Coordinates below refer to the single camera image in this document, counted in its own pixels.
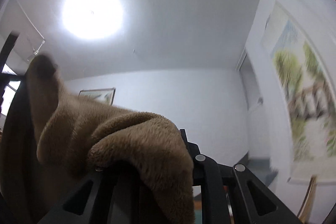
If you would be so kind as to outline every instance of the ceiling light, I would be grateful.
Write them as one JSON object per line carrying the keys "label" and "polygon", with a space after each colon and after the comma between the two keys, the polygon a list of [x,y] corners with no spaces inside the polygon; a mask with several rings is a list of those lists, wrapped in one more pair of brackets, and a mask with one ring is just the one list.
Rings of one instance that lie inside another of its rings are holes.
{"label": "ceiling light", "polygon": [[65,27],[82,39],[108,37],[120,29],[123,11],[119,0],[66,0]]}

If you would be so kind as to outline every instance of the window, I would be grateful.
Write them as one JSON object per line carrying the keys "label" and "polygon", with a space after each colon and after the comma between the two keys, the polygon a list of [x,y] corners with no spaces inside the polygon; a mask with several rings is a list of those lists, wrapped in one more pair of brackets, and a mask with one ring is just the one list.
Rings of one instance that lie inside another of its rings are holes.
{"label": "window", "polygon": [[[15,75],[16,73],[13,72],[6,64],[2,70],[3,73]],[[3,94],[3,102],[1,105],[1,114],[7,116],[9,106],[12,103],[14,95],[19,88],[20,81],[10,81],[9,84],[5,87],[5,93]]]}

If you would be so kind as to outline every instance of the fuzzy fabric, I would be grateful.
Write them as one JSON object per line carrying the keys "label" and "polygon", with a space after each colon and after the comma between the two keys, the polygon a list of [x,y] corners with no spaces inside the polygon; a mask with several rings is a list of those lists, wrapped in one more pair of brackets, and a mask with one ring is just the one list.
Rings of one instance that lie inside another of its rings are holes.
{"label": "fuzzy fabric", "polygon": [[45,55],[34,58],[26,77],[42,165],[62,166],[76,178],[127,161],[172,224],[194,223],[193,162],[171,121],[68,93]]}

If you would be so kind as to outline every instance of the ceiling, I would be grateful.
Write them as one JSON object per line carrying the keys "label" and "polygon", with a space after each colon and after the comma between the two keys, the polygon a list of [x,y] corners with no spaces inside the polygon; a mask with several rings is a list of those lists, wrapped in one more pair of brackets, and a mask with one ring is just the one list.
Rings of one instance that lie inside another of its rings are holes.
{"label": "ceiling", "polygon": [[181,68],[235,68],[259,0],[120,0],[122,28],[84,40],[62,23],[65,0],[10,0],[0,35],[20,32],[14,48],[26,60],[46,39],[65,80],[117,72]]}

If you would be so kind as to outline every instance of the bright light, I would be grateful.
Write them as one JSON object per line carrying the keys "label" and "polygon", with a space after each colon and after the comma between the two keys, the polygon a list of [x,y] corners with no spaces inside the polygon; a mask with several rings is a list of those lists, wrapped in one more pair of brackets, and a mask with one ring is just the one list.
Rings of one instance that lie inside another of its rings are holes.
{"label": "bright light", "polygon": [[[7,73],[7,74],[12,74],[12,75],[15,75],[16,73],[11,70],[10,67],[8,67],[6,64],[3,66],[3,70],[2,70],[3,73]],[[13,87],[14,89],[18,89],[19,88],[19,85],[20,85],[20,81],[10,81],[9,82],[9,85],[11,87]],[[3,102],[2,102],[2,105],[1,105],[1,113],[5,116],[7,116],[7,113],[8,113],[8,110],[9,110],[9,106],[11,105],[12,101],[13,101],[13,98],[14,98],[14,95],[15,95],[15,91],[12,90],[10,87],[6,86],[5,87],[5,93],[3,94],[2,98],[3,98]]]}
{"label": "bright light", "polygon": [[114,34],[122,24],[119,0],[66,0],[63,23],[83,39],[104,38]]}

